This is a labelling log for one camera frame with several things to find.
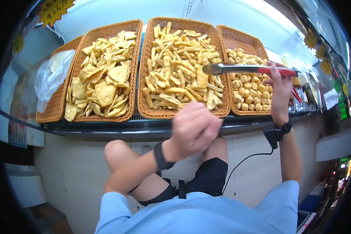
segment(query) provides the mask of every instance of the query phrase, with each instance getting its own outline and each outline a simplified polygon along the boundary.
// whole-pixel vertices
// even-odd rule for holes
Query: light blue shirt
[[[133,215],[125,196],[108,192],[95,233],[295,233],[298,194],[299,184],[286,181],[252,209],[228,197],[191,192],[187,199],[176,196]]]

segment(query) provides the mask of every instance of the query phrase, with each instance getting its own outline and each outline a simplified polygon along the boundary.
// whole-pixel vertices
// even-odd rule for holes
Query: cable
[[[248,156],[248,157],[246,157],[245,159],[243,159],[236,167],[234,167],[233,171],[234,171],[242,162],[244,162],[244,161],[245,161],[246,159],[248,159],[249,157],[255,156],[255,155],[271,155],[271,154],[273,153],[273,150],[274,150],[274,149],[272,148],[272,152],[270,152],[270,153],[255,153],[255,154],[251,154],[250,156]],[[230,180],[231,175],[233,174],[233,171],[230,172],[229,178],[228,178],[228,180],[226,181],[226,185],[225,185],[224,190],[222,191],[221,196],[223,195],[223,193],[225,192],[226,187],[228,186],[228,183],[229,183],[229,180]]]
[[[61,34],[59,34],[59,33],[56,31],[56,29],[52,29],[48,24],[47,24],[46,27],[47,27],[50,31],[56,33],[56,35],[57,35],[59,38],[61,38],[61,39],[64,41],[64,44],[65,44],[65,39],[64,39],[64,37],[63,37]]]

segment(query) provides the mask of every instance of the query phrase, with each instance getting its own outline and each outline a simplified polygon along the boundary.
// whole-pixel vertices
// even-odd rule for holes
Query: tongs
[[[224,63],[218,64],[209,64],[203,67],[203,72],[208,75],[218,76],[222,73],[227,72],[249,72],[249,73],[264,73],[270,74],[270,66],[261,66],[261,65],[230,65]],[[278,71],[282,76],[292,76],[299,77],[299,70],[286,68],[286,67],[277,67]],[[293,87],[292,94],[298,100],[299,103],[302,102],[302,99],[299,97],[298,92]]]

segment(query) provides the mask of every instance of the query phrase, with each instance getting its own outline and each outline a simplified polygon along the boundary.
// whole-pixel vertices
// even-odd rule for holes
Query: black wrist strap
[[[283,140],[283,135],[289,133],[292,128],[292,122],[289,120],[281,128],[276,129],[276,140],[278,142]]]
[[[156,159],[157,168],[159,170],[169,169],[169,168],[173,167],[173,165],[175,164],[175,162],[166,162],[165,161],[164,154],[162,153],[162,143],[163,142],[164,142],[164,140],[157,143],[153,148],[154,157]]]

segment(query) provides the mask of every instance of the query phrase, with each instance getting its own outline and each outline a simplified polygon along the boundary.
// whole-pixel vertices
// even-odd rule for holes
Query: left hand
[[[173,120],[173,135],[162,144],[167,162],[204,151],[217,137],[223,119],[213,115],[203,103],[192,101]]]
[[[269,74],[269,77],[271,77],[271,79],[265,80],[264,83],[271,85],[273,88],[273,97],[270,112],[273,118],[273,122],[278,127],[282,127],[289,121],[287,107],[293,88],[292,77],[281,76],[277,67],[286,67],[281,63],[272,63],[268,61],[267,65],[271,66],[271,74]]]

